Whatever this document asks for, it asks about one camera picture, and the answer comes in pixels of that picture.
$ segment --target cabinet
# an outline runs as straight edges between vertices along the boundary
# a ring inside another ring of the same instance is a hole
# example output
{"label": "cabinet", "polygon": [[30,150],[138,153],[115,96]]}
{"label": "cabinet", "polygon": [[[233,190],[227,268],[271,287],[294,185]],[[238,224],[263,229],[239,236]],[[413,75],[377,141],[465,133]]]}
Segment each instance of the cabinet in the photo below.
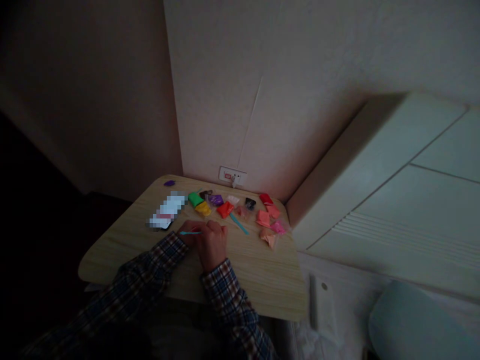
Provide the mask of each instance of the cabinet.
{"label": "cabinet", "polygon": [[307,254],[480,299],[480,110],[369,101],[287,204]]}

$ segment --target purple clay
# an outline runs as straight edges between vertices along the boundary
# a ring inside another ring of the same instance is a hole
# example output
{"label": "purple clay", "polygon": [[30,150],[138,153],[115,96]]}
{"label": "purple clay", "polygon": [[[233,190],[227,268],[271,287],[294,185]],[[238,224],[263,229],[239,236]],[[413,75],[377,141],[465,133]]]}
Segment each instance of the purple clay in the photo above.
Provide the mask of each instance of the purple clay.
{"label": "purple clay", "polygon": [[224,204],[224,199],[222,198],[222,195],[210,195],[208,197],[208,201],[210,202],[210,204],[216,207]]}

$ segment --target wall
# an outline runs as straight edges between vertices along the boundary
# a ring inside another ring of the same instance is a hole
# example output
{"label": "wall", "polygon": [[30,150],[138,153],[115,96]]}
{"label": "wall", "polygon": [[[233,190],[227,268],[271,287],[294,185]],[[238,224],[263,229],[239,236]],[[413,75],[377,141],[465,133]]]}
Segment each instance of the wall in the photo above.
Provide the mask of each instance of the wall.
{"label": "wall", "polygon": [[0,107],[80,190],[182,174],[161,1],[23,1],[0,52]]}
{"label": "wall", "polygon": [[371,95],[478,104],[479,16],[474,0],[166,0],[184,174],[238,168],[286,201]]}

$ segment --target plaid sleeve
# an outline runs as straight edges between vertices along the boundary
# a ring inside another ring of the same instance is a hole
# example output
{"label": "plaid sleeve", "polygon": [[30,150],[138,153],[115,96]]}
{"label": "plaid sleeve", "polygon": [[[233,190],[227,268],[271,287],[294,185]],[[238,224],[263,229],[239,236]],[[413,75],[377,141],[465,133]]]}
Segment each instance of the plaid sleeve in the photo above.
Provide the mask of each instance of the plaid sleeve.
{"label": "plaid sleeve", "polygon": [[45,334],[21,354],[63,358],[75,350],[78,355],[83,351],[82,343],[105,324],[137,319],[156,304],[188,249],[172,231],[150,251],[122,265],[113,283],[95,295],[69,325]]}
{"label": "plaid sleeve", "polygon": [[207,300],[212,304],[220,329],[242,358],[276,359],[269,336],[259,325],[259,315],[240,287],[230,260],[200,277]]}

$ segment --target cabinet door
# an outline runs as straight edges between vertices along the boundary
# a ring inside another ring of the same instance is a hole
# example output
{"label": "cabinet door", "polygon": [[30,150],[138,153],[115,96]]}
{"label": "cabinet door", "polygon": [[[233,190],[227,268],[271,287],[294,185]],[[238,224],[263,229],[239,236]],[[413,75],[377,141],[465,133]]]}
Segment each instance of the cabinet door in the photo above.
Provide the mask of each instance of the cabinet door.
{"label": "cabinet door", "polygon": [[308,252],[480,298],[480,184],[407,165]]}
{"label": "cabinet door", "polygon": [[470,109],[412,164],[480,183],[480,109]]}

